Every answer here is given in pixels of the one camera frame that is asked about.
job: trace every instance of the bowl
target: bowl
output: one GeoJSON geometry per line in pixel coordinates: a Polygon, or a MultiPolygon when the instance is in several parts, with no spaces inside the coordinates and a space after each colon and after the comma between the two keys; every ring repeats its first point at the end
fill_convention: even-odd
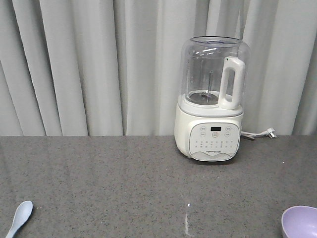
{"type": "Polygon", "coordinates": [[[317,238],[317,208],[295,206],[282,215],[284,238],[317,238]]]}

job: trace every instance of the brand logo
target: brand logo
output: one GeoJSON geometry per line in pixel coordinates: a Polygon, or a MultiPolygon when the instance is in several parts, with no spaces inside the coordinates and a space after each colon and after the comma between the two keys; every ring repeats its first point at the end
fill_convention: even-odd
{"type": "Polygon", "coordinates": [[[221,150],[207,150],[206,153],[221,153],[221,150]]]}

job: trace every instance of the digital display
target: digital display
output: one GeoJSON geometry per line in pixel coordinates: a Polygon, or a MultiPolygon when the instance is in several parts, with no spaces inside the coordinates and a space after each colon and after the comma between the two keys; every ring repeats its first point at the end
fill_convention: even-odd
{"type": "Polygon", "coordinates": [[[221,126],[212,126],[210,131],[221,131],[221,126]]]}

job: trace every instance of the control panel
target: control panel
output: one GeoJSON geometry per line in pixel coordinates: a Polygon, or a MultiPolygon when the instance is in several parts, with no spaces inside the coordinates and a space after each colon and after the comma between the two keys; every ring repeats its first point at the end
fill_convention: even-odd
{"type": "Polygon", "coordinates": [[[232,123],[201,123],[194,126],[189,138],[193,158],[203,161],[223,161],[238,150],[240,129],[232,123]]]}

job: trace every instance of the plastic spoon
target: plastic spoon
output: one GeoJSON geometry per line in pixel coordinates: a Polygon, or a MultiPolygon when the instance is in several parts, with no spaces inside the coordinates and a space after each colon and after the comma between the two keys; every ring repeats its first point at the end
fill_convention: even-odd
{"type": "Polygon", "coordinates": [[[31,201],[22,202],[15,211],[12,226],[5,238],[12,238],[17,230],[29,219],[33,209],[31,201]]]}

